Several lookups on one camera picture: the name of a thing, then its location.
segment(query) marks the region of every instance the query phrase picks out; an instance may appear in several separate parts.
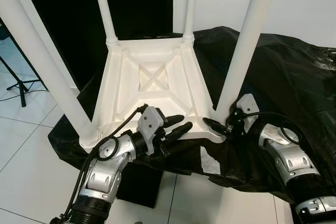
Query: tripod leg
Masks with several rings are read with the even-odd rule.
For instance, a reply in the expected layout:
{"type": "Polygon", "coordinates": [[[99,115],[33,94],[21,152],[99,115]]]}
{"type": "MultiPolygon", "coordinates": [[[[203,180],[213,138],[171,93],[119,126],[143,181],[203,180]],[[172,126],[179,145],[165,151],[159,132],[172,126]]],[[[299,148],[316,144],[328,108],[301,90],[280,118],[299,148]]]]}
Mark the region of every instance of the tripod leg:
{"type": "Polygon", "coordinates": [[[17,83],[17,84],[14,84],[14,85],[12,85],[12,86],[8,87],[6,90],[11,90],[13,87],[16,87],[16,86],[18,86],[18,85],[19,85],[19,83],[17,83]]]}
{"type": "Polygon", "coordinates": [[[20,81],[18,84],[19,84],[19,89],[20,89],[21,106],[25,107],[26,106],[25,89],[27,88],[24,86],[22,81],[20,81]]]}
{"type": "Polygon", "coordinates": [[[37,81],[40,81],[40,80],[23,81],[22,83],[23,83],[23,84],[24,84],[24,83],[33,83],[33,84],[34,84],[34,82],[37,82],[37,81]]]}

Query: tile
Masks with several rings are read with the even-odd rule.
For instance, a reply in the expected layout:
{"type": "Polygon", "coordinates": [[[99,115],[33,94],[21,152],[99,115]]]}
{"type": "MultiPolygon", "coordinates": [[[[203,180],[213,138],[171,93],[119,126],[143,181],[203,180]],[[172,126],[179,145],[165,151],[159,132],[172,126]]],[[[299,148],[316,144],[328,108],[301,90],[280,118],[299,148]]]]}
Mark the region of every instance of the tile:
{"type": "MultiPolygon", "coordinates": [[[[58,159],[47,140],[50,131],[39,126],[0,173],[0,208],[44,223],[65,210],[78,175],[58,159]]],[[[106,223],[167,223],[175,178],[164,174],[155,209],[116,199],[106,223]]]]}
{"type": "MultiPolygon", "coordinates": [[[[34,83],[31,90],[43,89],[40,83],[34,83]]],[[[9,90],[1,99],[19,95],[19,89],[9,90]]],[[[37,91],[25,94],[27,106],[22,108],[20,97],[0,102],[0,116],[29,123],[39,124],[56,105],[49,92],[37,91]]]]}
{"type": "Polygon", "coordinates": [[[278,224],[293,224],[292,212],[289,203],[274,196],[275,209],[277,212],[278,224]]]}
{"type": "Polygon", "coordinates": [[[0,73],[0,100],[1,97],[7,93],[7,88],[16,83],[15,79],[10,73],[0,73]]]}
{"type": "Polygon", "coordinates": [[[217,186],[206,176],[178,175],[169,224],[276,224],[273,195],[217,186]]]}
{"type": "Polygon", "coordinates": [[[173,197],[176,174],[165,172],[154,209],[136,205],[123,200],[115,200],[106,224],[129,223],[138,221],[143,224],[167,223],[173,197]]]}
{"type": "Polygon", "coordinates": [[[0,172],[0,208],[49,223],[69,201],[78,170],[61,161],[39,126],[0,172]]]}
{"type": "Polygon", "coordinates": [[[36,129],[36,124],[0,118],[0,170],[36,129]]]}
{"type": "Polygon", "coordinates": [[[63,111],[58,105],[56,105],[53,110],[46,116],[46,118],[44,118],[40,125],[54,127],[63,115],[63,111]]]}
{"type": "Polygon", "coordinates": [[[0,220],[1,223],[5,224],[39,224],[40,222],[28,219],[26,217],[13,214],[8,211],[0,209],[0,220]]]}

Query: door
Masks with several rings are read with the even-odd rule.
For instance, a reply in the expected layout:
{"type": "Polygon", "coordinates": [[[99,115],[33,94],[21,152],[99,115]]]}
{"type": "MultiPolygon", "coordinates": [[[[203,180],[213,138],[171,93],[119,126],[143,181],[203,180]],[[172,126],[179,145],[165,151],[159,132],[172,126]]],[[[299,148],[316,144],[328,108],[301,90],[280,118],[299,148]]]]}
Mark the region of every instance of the door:
{"type": "MultiPolygon", "coordinates": [[[[32,0],[79,90],[106,61],[97,0],[32,0]]],[[[108,0],[120,40],[154,38],[173,29],[173,0],[108,0]]]]}

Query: black plastic sheet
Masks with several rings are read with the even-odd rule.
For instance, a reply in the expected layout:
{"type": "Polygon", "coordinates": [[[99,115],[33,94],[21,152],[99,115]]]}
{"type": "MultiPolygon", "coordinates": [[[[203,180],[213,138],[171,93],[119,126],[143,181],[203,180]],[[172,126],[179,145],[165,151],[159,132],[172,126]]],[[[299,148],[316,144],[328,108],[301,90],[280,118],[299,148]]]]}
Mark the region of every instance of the black plastic sheet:
{"type": "MultiPolygon", "coordinates": [[[[195,32],[194,50],[216,108],[239,33],[227,27],[195,32]]],[[[307,139],[301,147],[328,186],[336,185],[336,68],[335,54],[302,40],[261,34],[240,94],[252,93],[260,111],[282,113],[298,123],[307,139]]],[[[92,116],[101,73],[81,92],[79,99],[92,116]]],[[[79,167],[85,157],[78,136],[63,117],[49,135],[61,159],[79,167]]],[[[180,174],[205,174],[200,148],[220,164],[220,175],[206,174],[221,186],[241,191],[270,192],[292,202],[274,160],[246,136],[215,144],[207,139],[182,140],[172,146],[175,155],[154,154],[137,164],[180,174]]]]}

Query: black cable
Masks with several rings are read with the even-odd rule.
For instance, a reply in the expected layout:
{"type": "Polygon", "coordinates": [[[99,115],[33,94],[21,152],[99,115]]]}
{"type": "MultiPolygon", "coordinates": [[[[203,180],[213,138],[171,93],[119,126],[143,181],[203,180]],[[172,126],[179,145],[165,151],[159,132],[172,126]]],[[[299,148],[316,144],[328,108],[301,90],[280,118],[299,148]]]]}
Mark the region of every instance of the black cable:
{"type": "MultiPolygon", "coordinates": [[[[87,173],[88,173],[88,169],[90,166],[91,161],[94,159],[94,157],[99,157],[98,153],[99,153],[99,148],[106,143],[106,141],[108,141],[109,139],[113,138],[114,140],[116,140],[116,138],[114,137],[114,135],[116,135],[138,112],[143,112],[143,107],[139,107],[137,108],[122,124],[120,124],[120,126],[118,128],[116,128],[115,131],[113,131],[109,136],[105,137],[104,139],[102,139],[93,149],[92,151],[89,153],[89,155],[87,156],[87,158],[85,159],[80,172],[78,174],[77,180],[76,180],[76,184],[75,187],[72,191],[70,200],[69,200],[69,204],[67,206],[67,209],[65,210],[64,214],[61,215],[61,219],[59,220],[59,224],[64,223],[65,221],[67,221],[70,217],[70,210],[72,207],[72,204],[74,203],[74,199],[76,196],[76,193],[78,191],[78,188],[82,188],[84,183],[85,183],[85,179],[87,177],[87,173]]],[[[115,152],[117,152],[118,150],[118,146],[119,146],[119,141],[116,141],[116,147],[113,150],[113,154],[115,154],[115,152]]]]}
{"type": "MultiPolygon", "coordinates": [[[[43,89],[41,89],[41,90],[28,91],[28,92],[25,92],[25,94],[33,93],[33,92],[36,92],[36,91],[46,91],[46,92],[49,92],[49,90],[43,90],[43,89]]],[[[14,97],[10,97],[10,98],[7,98],[7,99],[0,100],[0,102],[7,101],[7,100],[9,100],[9,99],[13,99],[13,98],[16,98],[16,97],[19,97],[19,96],[20,96],[20,94],[14,96],[14,97]]]]}
{"type": "Polygon", "coordinates": [[[119,148],[119,140],[118,140],[116,137],[114,137],[114,136],[109,137],[109,139],[113,139],[114,142],[116,143],[116,145],[114,146],[114,150],[113,150],[113,152],[112,152],[109,156],[107,156],[107,157],[100,157],[100,156],[98,155],[98,156],[97,156],[97,159],[98,159],[99,161],[106,161],[106,160],[111,159],[111,158],[115,155],[115,153],[117,153],[117,151],[118,151],[118,148],[119,148]]]}
{"type": "Polygon", "coordinates": [[[283,121],[282,122],[282,124],[281,124],[281,127],[280,127],[280,130],[281,130],[281,132],[282,132],[282,134],[290,141],[290,142],[292,142],[292,143],[294,143],[294,144],[300,144],[300,140],[298,140],[298,141],[295,141],[295,140],[293,140],[287,133],[286,133],[286,131],[285,131],[285,129],[284,129],[284,123],[286,123],[286,121],[283,121]]]}
{"type": "Polygon", "coordinates": [[[285,116],[285,115],[282,115],[282,114],[279,114],[279,113],[276,113],[276,112],[266,112],[266,111],[260,111],[260,112],[254,112],[254,113],[244,113],[243,114],[243,118],[247,118],[247,117],[250,117],[250,116],[255,116],[255,115],[276,115],[278,117],[281,117],[281,118],[284,118],[286,119],[286,121],[283,121],[281,123],[281,126],[280,126],[280,130],[282,132],[282,134],[291,142],[291,143],[294,143],[294,144],[299,144],[300,141],[295,141],[293,140],[285,131],[284,129],[284,123],[285,122],[289,122],[289,123],[292,123],[301,133],[301,135],[304,135],[303,134],[303,131],[300,129],[300,127],[291,119],[289,118],[288,116],[285,116]]]}

